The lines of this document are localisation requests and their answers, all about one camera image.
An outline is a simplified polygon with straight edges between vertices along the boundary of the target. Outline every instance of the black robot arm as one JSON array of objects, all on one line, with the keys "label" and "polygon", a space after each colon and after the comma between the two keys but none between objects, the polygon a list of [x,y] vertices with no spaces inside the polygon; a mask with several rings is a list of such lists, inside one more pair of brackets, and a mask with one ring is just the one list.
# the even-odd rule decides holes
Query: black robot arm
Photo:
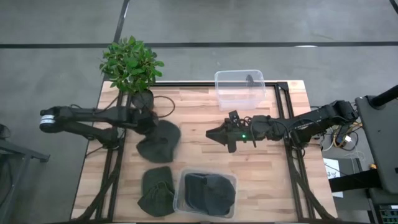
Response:
[{"label": "black robot arm", "polygon": [[112,128],[100,129],[79,122],[106,122],[112,126],[129,128],[138,134],[151,132],[157,125],[157,116],[149,110],[138,110],[125,106],[107,110],[54,106],[40,112],[40,129],[45,133],[66,131],[87,139],[97,139],[106,148],[117,144],[118,134]]},{"label": "black robot arm", "polygon": [[236,141],[256,141],[268,139],[279,141],[285,134],[297,148],[304,147],[311,137],[324,132],[333,125],[346,125],[355,122],[357,112],[350,102],[334,101],[317,110],[295,116],[290,119],[271,118],[255,115],[252,118],[240,119],[236,111],[229,113],[224,123],[215,129],[208,130],[206,137],[228,146],[229,152],[236,151]]}]

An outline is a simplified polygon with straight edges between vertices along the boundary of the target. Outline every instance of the clear plastic container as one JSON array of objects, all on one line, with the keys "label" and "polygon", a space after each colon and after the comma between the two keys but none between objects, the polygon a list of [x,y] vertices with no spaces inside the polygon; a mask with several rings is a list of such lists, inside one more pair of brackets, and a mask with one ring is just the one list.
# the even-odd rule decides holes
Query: clear plastic container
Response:
[{"label": "clear plastic container", "polygon": [[[227,178],[235,189],[235,203],[231,206],[231,210],[225,216],[210,216],[206,213],[194,210],[193,208],[189,207],[185,201],[185,175],[197,173],[197,174],[218,174],[222,175],[223,177]],[[192,216],[197,218],[201,221],[225,221],[225,219],[233,218],[235,214],[235,205],[238,200],[238,178],[236,178],[233,174],[225,174],[222,172],[213,172],[206,169],[197,169],[192,167],[183,168],[181,171],[180,178],[177,183],[176,194],[174,195],[173,207],[176,212],[180,213],[190,213]]]},{"label": "clear plastic container", "polygon": [[214,77],[220,110],[253,110],[266,99],[259,70],[219,71]]}]

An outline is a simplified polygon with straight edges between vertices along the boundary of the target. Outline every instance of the black plant pot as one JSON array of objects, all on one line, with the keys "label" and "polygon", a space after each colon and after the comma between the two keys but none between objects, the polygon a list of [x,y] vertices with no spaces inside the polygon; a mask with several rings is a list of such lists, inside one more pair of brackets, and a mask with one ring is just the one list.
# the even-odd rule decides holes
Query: black plant pot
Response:
[{"label": "black plant pot", "polygon": [[154,94],[150,90],[144,90],[142,92],[136,92],[132,95],[131,103],[138,109],[147,108],[149,110],[154,109]]}]

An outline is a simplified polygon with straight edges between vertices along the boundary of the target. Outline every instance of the potted plant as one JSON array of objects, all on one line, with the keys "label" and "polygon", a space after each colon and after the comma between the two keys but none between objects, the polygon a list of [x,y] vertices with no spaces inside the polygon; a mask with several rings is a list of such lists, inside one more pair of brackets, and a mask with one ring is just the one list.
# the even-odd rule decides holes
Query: potted plant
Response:
[{"label": "potted plant", "polygon": [[103,53],[104,61],[99,69],[109,77],[111,87],[116,86],[129,93],[136,108],[152,110],[154,94],[149,87],[155,83],[156,77],[162,76],[155,68],[163,67],[164,63],[156,60],[156,53],[133,36],[128,40],[124,38],[118,44],[112,43],[108,50]]}]

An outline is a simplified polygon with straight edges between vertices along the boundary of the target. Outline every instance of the wooden tabletop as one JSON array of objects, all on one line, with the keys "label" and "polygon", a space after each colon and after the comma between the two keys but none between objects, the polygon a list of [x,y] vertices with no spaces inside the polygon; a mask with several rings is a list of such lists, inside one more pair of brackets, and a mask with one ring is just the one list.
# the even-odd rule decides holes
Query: wooden tabletop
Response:
[{"label": "wooden tabletop", "polygon": [[[294,114],[310,111],[307,93],[303,81],[287,81]],[[118,94],[116,88],[110,88],[110,82],[104,82],[99,99],[99,108],[107,106]],[[164,118],[176,124],[182,132],[180,144],[175,150],[175,159],[170,164],[154,164],[142,158],[136,144],[144,137],[128,130],[124,146],[123,164],[119,179],[118,197],[114,211],[114,222],[197,222],[193,217],[173,213],[166,217],[155,218],[140,209],[137,202],[141,198],[141,178],[143,173],[155,167],[170,166],[175,186],[183,167],[198,167],[232,173],[238,177],[238,200],[232,222],[281,222],[297,221],[289,170],[287,168],[285,147],[282,141],[259,141],[257,148],[251,142],[238,142],[238,150],[228,153],[226,146],[205,137],[205,131],[218,127],[228,111],[220,111],[214,87],[153,87],[154,95],[168,96],[176,104],[175,111]],[[172,109],[170,101],[155,99],[155,111],[159,116]],[[273,87],[266,87],[266,101],[256,110],[238,111],[240,117],[255,114],[269,114],[278,118],[278,108]],[[96,127],[105,128],[108,124],[96,123]],[[98,141],[89,143],[90,152],[100,147]],[[72,218],[81,215],[98,193],[103,175],[106,150],[93,153],[85,159],[81,179],[73,207]],[[317,146],[306,148],[304,157],[310,188],[320,203],[336,217],[335,204],[323,165],[322,154]],[[305,197],[300,198],[305,210]],[[108,199],[104,206],[104,215],[108,211]]]}]

